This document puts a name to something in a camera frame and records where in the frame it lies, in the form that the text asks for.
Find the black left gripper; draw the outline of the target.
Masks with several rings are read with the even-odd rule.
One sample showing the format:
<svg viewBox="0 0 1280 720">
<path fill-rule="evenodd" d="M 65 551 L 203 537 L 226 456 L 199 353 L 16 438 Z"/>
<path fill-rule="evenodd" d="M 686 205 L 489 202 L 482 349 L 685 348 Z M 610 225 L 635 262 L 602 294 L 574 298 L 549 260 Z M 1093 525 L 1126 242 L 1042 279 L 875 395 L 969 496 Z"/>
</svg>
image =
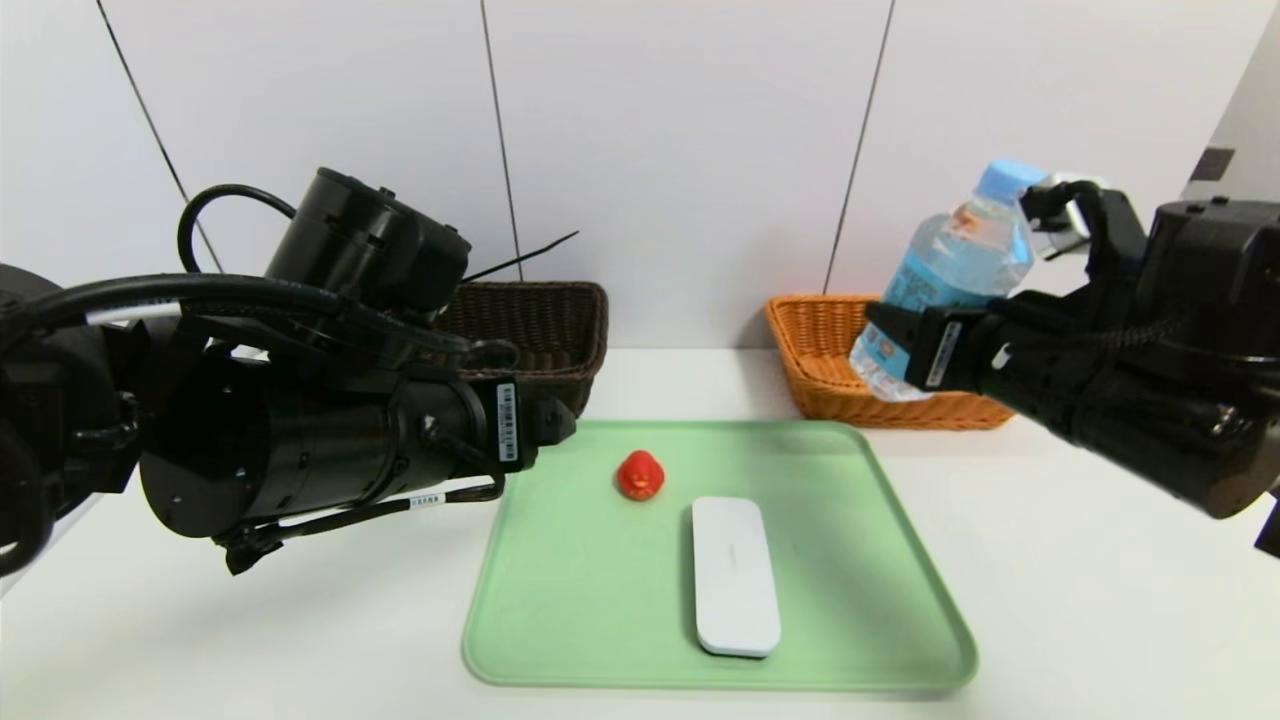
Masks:
<svg viewBox="0 0 1280 720">
<path fill-rule="evenodd" d="M 524 402 L 512 377 L 412 375 L 399 387 L 399 420 L 401 492 L 485 477 L 477 489 L 497 492 L 495 475 L 530 468 L 534 446 L 561 445 L 577 427 L 557 397 Z"/>
</svg>

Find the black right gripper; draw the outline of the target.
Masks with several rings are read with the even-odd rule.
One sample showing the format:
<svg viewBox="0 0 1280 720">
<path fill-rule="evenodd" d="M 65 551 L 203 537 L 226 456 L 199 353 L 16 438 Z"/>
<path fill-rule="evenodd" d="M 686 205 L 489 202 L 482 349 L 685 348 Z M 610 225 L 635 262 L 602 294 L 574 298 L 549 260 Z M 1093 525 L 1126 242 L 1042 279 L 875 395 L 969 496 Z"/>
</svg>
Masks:
<svg viewBox="0 0 1280 720">
<path fill-rule="evenodd" d="M 1056 436 L 1087 436 L 1092 356 L 1033 345 L 1076 331 L 1074 297 L 996 299 L 986 307 L 867 305 L 883 342 L 910 351 L 908 379 L 922 389 L 961 391 L 1002 404 Z"/>
</svg>

